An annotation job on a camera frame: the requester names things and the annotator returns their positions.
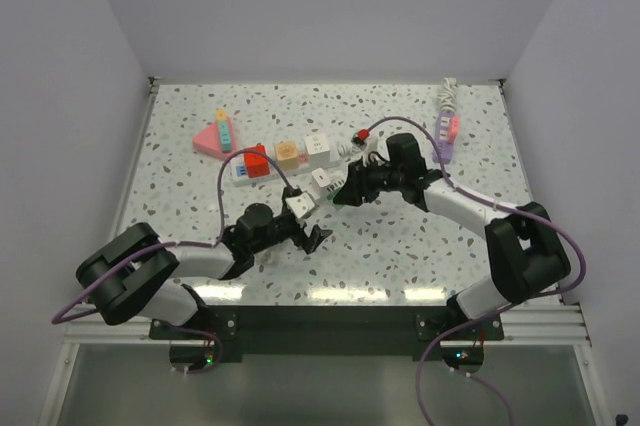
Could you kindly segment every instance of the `gray wall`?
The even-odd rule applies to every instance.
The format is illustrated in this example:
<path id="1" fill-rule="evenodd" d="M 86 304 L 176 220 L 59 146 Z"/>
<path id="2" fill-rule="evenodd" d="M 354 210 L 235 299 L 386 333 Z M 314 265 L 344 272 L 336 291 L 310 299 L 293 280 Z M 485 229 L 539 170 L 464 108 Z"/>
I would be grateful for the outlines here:
<path id="1" fill-rule="evenodd" d="M 109 0 L 180 81 L 506 77 L 551 0 Z"/>
<path id="2" fill-rule="evenodd" d="M 0 0 L 0 423 L 37 420 L 55 308 L 104 242 L 145 75 L 107 0 Z"/>
<path id="3" fill-rule="evenodd" d="M 616 411 L 640 416 L 640 9 L 554 0 L 507 81 L 535 196 L 589 261 L 577 293 Z"/>

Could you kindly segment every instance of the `white cube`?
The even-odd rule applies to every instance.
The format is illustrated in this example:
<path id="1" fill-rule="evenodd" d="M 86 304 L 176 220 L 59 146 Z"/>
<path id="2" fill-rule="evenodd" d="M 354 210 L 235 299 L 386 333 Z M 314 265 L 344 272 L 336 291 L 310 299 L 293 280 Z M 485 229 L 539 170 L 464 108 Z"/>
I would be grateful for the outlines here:
<path id="1" fill-rule="evenodd" d="M 311 195 L 306 191 L 300 196 L 286 198 L 284 201 L 297 219 L 308 218 L 317 207 Z"/>
<path id="2" fill-rule="evenodd" d="M 326 134 L 314 134 L 304 138 L 304 145 L 309 155 L 309 165 L 312 168 L 327 166 L 331 159 L 329 138 Z"/>
<path id="3" fill-rule="evenodd" d="M 327 188 L 331 185 L 331 177 L 324 169 L 318 168 L 311 171 L 311 189 L 314 199 L 322 200 L 327 197 Z"/>

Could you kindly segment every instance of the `purple block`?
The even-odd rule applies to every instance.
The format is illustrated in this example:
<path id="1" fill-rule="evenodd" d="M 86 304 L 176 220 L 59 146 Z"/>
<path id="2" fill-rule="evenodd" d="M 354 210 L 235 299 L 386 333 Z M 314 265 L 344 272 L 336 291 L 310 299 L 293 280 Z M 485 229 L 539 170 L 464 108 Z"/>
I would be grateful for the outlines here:
<path id="1" fill-rule="evenodd" d="M 436 140 L 444 164 L 449 164 L 453 158 L 453 144 L 447 141 L 447 138 L 449 137 L 449 121 L 451 121 L 454 116 L 455 114 L 445 111 L 440 113 L 438 119 L 436 119 L 436 134 L 434 139 Z M 435 151 L 433 152 L 433 160 L 436 163 L 438 162 L 438 156 Z"/>

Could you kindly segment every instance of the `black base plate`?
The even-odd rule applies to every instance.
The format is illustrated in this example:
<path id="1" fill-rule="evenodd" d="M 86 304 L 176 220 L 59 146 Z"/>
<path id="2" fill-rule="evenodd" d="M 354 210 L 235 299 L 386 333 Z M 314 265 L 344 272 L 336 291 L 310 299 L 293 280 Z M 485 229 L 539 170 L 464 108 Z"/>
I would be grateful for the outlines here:
<path id="1" fill-rule="evenodd" d="M 184 326 L 213 330 L 224 343 L 225 362 L 242 361 L 244 354 L 410 356 L 417 360 L 446 317 L 445 306 L 209 306 Z M 499 318 L 450 339 L 476 340 L 480 328 L 486 341 L 504 339 Z M 149 337 L 202 339 L 153 326 L 153 322 Z M 441 349 L 435 348 L 428 359 L 442 359 Z"/>

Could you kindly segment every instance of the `yellow block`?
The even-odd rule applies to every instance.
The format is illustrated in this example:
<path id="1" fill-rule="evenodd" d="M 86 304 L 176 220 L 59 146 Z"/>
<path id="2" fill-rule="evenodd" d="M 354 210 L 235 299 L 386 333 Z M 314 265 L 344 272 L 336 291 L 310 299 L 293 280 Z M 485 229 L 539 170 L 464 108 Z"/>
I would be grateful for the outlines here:
<path id="1" fill-rule="evenodd" d="M 296 146 L 295 141 L 283 141 L 282 143 L 277 143 L 275 150 L 278 165 L 282 169 L 291 170 L 300 166 L 298 146 Z"/>

